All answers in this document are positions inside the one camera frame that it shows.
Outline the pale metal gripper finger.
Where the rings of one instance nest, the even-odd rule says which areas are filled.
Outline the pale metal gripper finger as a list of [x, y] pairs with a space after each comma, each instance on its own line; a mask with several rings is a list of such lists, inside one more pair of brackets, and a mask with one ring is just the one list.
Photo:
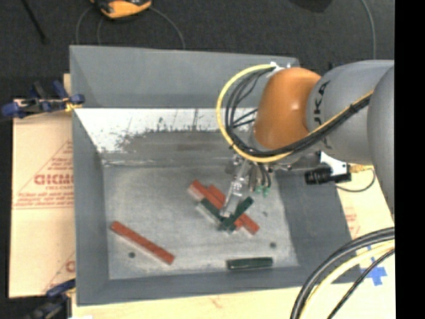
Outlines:
[[229, 190], [226, 194], [226, 199], [223, 204], [223, 208], [220, 211], [223, 217], [230, 217], [234, 211], [236, 210], [236, 206], [238, 205], [240, 199], [240, 183], [237, 181], [233, 181], [230, 184]]
[[232, 186], [232, 213], [235, 213], [239, 203], [242, 201], [246, 191], [246, 184], [235, 181]]

